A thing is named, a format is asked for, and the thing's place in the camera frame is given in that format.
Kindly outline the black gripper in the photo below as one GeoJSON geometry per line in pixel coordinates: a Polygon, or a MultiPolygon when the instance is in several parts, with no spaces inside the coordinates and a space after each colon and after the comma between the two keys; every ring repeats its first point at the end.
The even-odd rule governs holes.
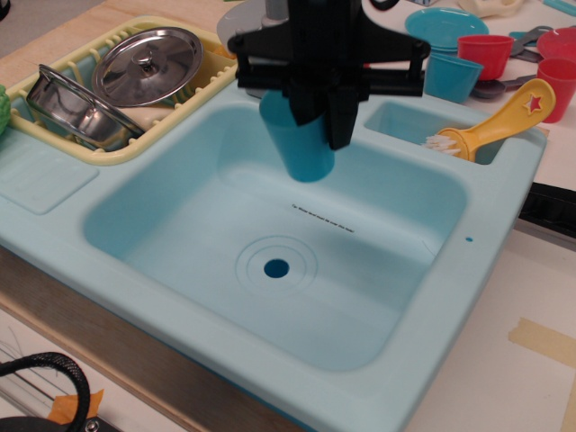
{"type": "Polygon", "coordinates": [[[404,32],[382,27],[360,1],[288,1],[287,22],[261,31],[238,33],[228,50],[238,60],[241,86],[288,89],[297,126],[326,112],[328,144],[350,144],[358,94],[420,96],[423,62],[430,45],[404,32]],[[249,57],[280,61],[251,66],[249,57]]]}

